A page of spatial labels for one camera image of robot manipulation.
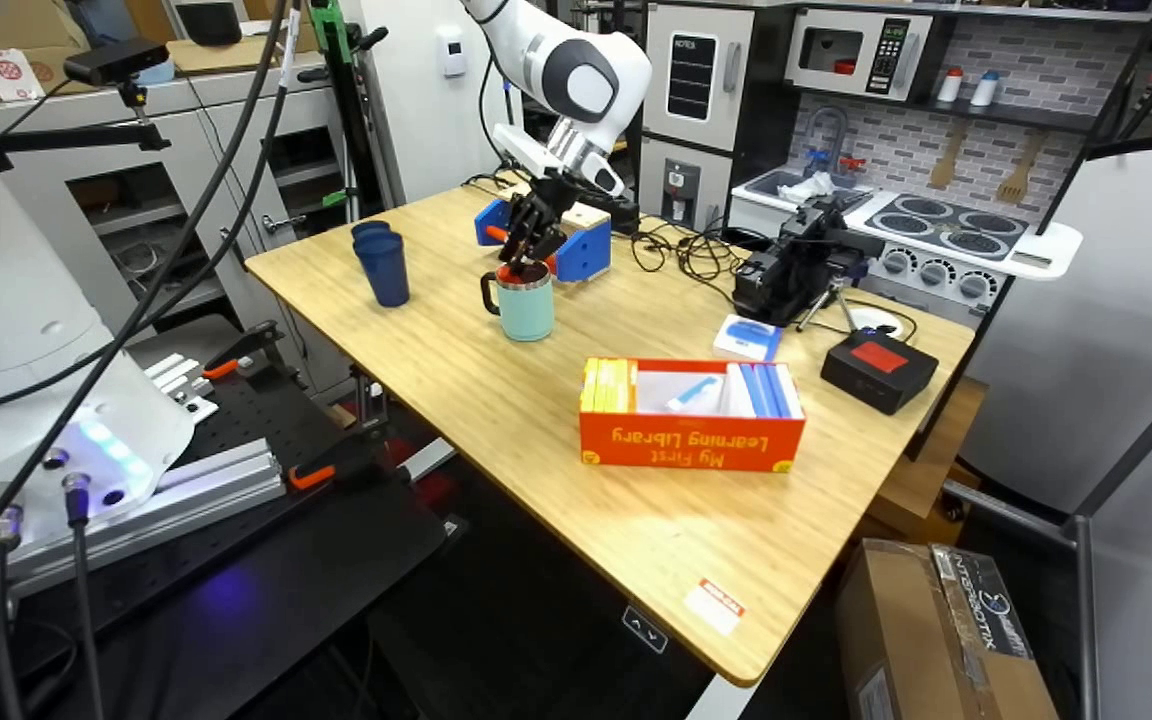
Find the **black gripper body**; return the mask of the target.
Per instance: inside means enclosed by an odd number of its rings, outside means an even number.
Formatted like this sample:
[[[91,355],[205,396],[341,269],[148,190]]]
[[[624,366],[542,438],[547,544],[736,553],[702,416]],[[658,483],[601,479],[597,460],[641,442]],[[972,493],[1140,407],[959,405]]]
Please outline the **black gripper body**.
[[[581,200],[577,182],[535,182],[525,198],[508,200],[508,251],[554,258],[563,245],[563,213]]]

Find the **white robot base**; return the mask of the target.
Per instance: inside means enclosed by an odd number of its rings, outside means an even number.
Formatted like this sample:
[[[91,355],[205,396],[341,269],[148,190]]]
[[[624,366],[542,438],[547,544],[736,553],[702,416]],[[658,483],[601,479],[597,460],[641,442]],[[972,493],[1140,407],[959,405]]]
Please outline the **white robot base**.
[[[194,442],[194,416],[121,354],[76,416],[49,442],[54,419],[79,389],[76,378],[22,396],[112,341],[54,241],[0,186],[0,493],[29,464],[22,505],[61,511],[61,479],[88,478],[98,499],[125,517],[144,505]]]

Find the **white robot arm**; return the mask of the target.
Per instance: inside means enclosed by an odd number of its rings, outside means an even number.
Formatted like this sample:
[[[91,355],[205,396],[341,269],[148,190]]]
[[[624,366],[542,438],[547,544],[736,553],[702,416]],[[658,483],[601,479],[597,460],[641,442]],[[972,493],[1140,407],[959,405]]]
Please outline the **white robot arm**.
[[[638,120],[653,60],[624,31],[581,31],[531,0],[462,0],[489,41],[504,80],[557,118],[547,142],[517,123],[495,123],[492,142],[529,175],[511,205],[504,269],[517,281],[542,281],[547,258],[563,245],[562,216],[597,198],[629,208],[633,193],[612,170],[612,147]]]

